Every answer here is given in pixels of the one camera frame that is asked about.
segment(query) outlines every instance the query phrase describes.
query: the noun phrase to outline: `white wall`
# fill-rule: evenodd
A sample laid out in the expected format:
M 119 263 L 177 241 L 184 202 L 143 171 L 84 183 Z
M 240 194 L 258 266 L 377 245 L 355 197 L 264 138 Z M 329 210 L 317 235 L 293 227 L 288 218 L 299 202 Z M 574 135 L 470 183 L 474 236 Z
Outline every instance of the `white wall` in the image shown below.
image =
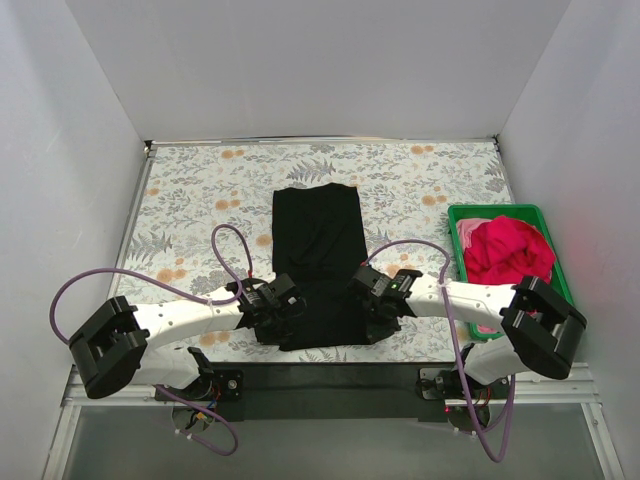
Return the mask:
M 67 0 L 144 139 L 486 137 L 569 0 Z
M 0 0 L 0 478 L 42 475 L 71 355 L 57 287 L 113 265 L 143 145 L 62 0 Z M 107 278 L 63 299 L 67 334 Z
M 540 205 L 627 478 L 640 478 L 640 3 L 573 0 L 500 136 Z

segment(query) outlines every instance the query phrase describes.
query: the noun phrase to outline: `black cloth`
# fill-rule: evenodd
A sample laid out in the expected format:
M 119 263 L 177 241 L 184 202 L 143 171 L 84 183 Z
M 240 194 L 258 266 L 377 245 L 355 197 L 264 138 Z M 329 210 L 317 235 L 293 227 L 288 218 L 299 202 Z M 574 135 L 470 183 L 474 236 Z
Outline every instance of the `black cloth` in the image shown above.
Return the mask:
M 274 192 L 272 233 L 274 272 L 288 273 L 307 302 L 280 349 L 367 344 L 363 308 L 346 290 L 367 258 L 357 189 Z

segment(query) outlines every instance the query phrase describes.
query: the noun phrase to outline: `green basket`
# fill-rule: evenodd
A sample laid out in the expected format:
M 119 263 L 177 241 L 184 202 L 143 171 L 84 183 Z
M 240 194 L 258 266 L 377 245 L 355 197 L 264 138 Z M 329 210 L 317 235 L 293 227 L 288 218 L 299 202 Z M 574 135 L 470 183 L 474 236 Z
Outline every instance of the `green basket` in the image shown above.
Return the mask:
M 461 281 L 467 282 L 468 277 L 467 269 L 464 265 L 464 255 L 462 247 L 460 246 L 460 238 L 458 237 L 456 222 L 465 218 L 493 219 L 500 215 L 504 215 L 509 218 L 516 218 L 536 227 L 538 231 L 544 235 L 547 243 L 555 252 L 542 212 L 535 205 L 452 205 L 449 207 L 449 228 L 451 229 L 453 251 L 458 264 L 458 269 L 460 270 Z M 567 286 L 567 282 L 564 278 L 564 273 L 560 266 L 560 262 L 558 261 L 557 254 L 556 261 L 553 264 L 553 269 L 551 271 L 551 286 L 573 305 L 573 297 L 571 297 L 571 293 L 569 292 L 569 287 Z M 488 340 L 491 338 L 498 338 L 502 335 L 501 333 L 480 332 L 478 331 L 478 326 L 475 324 L 471 324 L 469 330 L 471 332 L 471 336 L 477 340 Z

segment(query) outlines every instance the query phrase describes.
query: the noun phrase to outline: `crumpled red fabric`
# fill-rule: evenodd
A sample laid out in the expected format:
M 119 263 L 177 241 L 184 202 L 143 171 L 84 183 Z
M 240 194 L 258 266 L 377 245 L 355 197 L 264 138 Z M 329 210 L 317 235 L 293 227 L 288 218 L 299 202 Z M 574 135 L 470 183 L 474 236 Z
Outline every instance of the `crumpled red fabric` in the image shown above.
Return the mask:
M 496 217 L 471 234 L 471 246 L 464 251 L 470 283 L 502 285 L 520 283 L 525 275 L 551 281 L 556 256 L 544 235 L 528 223 Z

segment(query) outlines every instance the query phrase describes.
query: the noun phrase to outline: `floral pattern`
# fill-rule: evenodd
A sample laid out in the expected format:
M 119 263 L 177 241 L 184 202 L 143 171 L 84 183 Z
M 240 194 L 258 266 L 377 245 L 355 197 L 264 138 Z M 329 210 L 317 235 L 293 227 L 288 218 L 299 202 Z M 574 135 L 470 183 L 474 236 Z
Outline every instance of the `floral pattern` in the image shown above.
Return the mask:
M 363 143 L 250 144 L 160 147 L 128 245 L 125 268 L 194 294 L 231 280 L 211 251 L 220 223 L 244 233 L 254 274 L 270 279 L 271 206 L 274 190 L 330 182 L 358 188 L 367 249 L 391 240 L 424 238 L 452 252 L 447 208 L 462 203 L 510 203 L 494 144 Z M 233 233 L 220 231 L 219 249 L 238 275 L 246 258 Z M 419 245 L 382 252 L 374 266 L 389 275 L 400 268 L 438 274 L 442 257 Z M 448 277 L 455 277 L 452 267 Z M 130 277 L 118 294 L 131 303 L 177 297 Z M 442 318 L 403 318 L 402 330 L 371 346 L 281 352 L 257 343 L 253 330 L 214 332 L 177 342 L 198 346 L 212 361 L 230 362 L 428 362 L 451 361 L 448 323 Z M 458 337 L 467 342 L 465 325 Z

